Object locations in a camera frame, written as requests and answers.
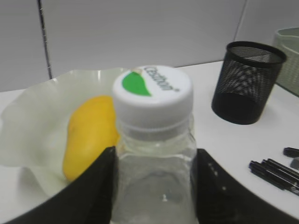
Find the pen holder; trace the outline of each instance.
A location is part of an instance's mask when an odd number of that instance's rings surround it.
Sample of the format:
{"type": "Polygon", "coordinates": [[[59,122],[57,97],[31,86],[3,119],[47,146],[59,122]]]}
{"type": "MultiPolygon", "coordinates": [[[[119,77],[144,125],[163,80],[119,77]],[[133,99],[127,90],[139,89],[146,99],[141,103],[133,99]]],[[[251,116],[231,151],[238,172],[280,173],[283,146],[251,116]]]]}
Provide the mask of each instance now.
{"type": "Polygon", "coordinates": [[[258,121],[285,60],[286,55],[272,46],[230,43],[214,93],[213,111],[236,124],[258,121]]]}
{"type": "Polygon", "coordinates": [[[288,57],[277,78],[277,84],[299,97],[299,28],[276,31],[273,45],[288,57]]]}

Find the white paper plate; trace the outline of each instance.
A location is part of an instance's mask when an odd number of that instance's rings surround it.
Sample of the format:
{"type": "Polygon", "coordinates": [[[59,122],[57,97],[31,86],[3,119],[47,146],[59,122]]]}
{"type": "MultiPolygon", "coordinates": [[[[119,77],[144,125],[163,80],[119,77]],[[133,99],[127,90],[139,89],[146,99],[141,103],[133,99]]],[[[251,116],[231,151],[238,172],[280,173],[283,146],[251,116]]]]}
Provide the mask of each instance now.
{"type": "Polygon", "coordinates": [[[111,95],[125,70],[73,70],[25,90],[2,113],[0,164],[28,167],[49,196],[63,189],[70,115],[89,98],[111,95]]]}

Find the yellow mango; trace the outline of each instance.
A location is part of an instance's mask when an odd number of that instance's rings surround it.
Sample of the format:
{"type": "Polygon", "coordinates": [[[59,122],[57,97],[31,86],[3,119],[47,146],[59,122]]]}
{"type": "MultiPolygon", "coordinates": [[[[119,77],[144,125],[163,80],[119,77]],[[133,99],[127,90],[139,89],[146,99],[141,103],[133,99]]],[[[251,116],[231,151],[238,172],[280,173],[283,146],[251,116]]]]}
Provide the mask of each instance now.
{"type": "Polygon", "coordinates": [[[119,135],[115,111],[109,96],[94,97],[71,116],[63,172],[69,181],[80,176],[104,151],[115,146],[119,135]]]}

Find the white bottle cap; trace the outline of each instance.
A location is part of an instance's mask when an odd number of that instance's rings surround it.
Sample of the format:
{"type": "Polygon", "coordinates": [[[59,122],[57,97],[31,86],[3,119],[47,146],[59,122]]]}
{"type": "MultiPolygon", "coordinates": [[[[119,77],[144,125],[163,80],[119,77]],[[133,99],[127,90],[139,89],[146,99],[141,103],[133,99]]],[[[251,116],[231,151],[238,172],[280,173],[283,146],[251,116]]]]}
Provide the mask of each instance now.
{"type": "Polygon", "coordinates": [[[193,88],[182,71],[143,66],[119,76],[113,85],[120,132],[137,140],[166,140],[185,132],[192,114],[193,88]]]}

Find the desk surface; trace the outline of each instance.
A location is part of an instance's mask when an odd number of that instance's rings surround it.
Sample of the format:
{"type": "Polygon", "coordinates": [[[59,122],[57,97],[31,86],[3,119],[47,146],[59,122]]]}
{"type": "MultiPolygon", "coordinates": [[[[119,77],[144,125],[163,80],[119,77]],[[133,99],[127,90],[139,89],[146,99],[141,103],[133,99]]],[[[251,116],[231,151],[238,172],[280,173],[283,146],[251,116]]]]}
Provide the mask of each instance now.
{"type": "MultiPolygon", "coordinates": [[[[211,109],[211,101],[222,62],[179,68],[194,83],[195,138],[237,181],[257,196],[299,219],[299,197],[282,191],[253,175],[251,160],[272,158],[286,166],[291,158],[283,156],[284,147],[299,148],[299,98],[275,86],[261,119],[241,126],[222,120],[211,109]]],[[[0,113],[23,90],[0,93],[0,113]]],[[[22,168],[0,167],[0,223],[35,207],[47,197],[34,177],[22,168]]]]}

